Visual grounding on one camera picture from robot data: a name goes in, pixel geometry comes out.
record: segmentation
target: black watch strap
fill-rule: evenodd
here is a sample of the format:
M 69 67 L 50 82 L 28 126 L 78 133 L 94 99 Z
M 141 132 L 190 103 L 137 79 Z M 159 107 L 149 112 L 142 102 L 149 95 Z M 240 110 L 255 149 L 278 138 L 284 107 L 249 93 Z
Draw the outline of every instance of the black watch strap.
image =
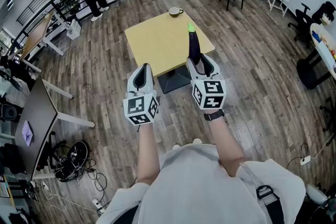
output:
M 217 112 L 214 112 L 212 114 L 206 114 L 204 113 L 204 118 L 206 121 L 213 121 L 217 118 L 223 117 L 224 116 L 224 112 L 223 109 L 218 110 Z

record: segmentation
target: shoe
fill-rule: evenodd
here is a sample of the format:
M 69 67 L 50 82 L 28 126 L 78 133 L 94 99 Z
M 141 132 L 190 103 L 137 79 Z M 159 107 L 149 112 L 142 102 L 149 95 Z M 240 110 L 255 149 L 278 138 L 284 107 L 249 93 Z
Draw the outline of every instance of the shoe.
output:
M 175 149 L 177 149 L 177 148 L 180 148 L 180 147 L 181 147 L 180 145 L 177 145 L 177 144 L 176 144 L 176 145 L 173 146 L 173 150 L 175 150 Z
M 203 144 L 203 142 L 202 142 L 201 139 L 199 139 L 199 138 L 195 138 L 194 141 L 193 141 L 193 144 L 198 145 L 198 144 Z
M 94 22 L 95 20 L 98 20 L 101 16 L 103 16 L 103 13 L 101 13 L 98 17 L 92 17 L 91 22 Z
M 103 12 L 104 10 L 108 10 L 109 8 L 110 8 L 109 6 L 107 6 L 107 7 L 105 7 L 105 8 L 100 8 L 99 11 L 100 11 L 100 12 Z

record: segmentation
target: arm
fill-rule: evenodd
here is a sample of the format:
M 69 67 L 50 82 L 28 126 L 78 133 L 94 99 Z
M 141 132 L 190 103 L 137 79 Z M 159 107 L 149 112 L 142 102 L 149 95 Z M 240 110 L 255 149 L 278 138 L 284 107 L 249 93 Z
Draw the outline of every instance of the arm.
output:
M 218 110 L 209 110 L 206 112 L 211 114 L 216 111 Z M 229 175 L 232 177 L 236 176 L 240 164 L 246 161 L 241 146 L 231 134 L 223 117 L 210 121 L 209 126 L 215 140 L 221 164 Z
M 12 60 L 15 56 L 17 56 L 19 53 L 21 52 L 21 50 L 17 50 L 16 52 L 14 52 L 13 54 L 8 56 L 8 60 Z
M 159 154 L 153 124 L 140 125 L 138 182 L 151 185 L 160 172 Z

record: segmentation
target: coffee cup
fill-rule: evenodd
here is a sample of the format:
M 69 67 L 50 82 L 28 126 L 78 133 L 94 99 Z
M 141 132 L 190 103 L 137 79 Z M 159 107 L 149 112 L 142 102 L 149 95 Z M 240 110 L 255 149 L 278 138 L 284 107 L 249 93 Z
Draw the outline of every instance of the coffee cup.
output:
M 169 15 L 173 18 L 177 17 L 179 14 L 182 14 L 183 10 L 181 8 L 171 8 L 169 9 Z

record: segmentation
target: window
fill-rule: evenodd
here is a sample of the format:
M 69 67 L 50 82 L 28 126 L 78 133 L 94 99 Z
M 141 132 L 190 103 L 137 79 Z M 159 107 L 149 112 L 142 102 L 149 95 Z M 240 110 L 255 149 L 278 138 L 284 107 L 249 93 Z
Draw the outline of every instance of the window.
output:
M 4 29 L 0 31 L 0 47 L 3 51 L 1 54 L 8 52 L 12 45 L 11 39 L 12 37 Z

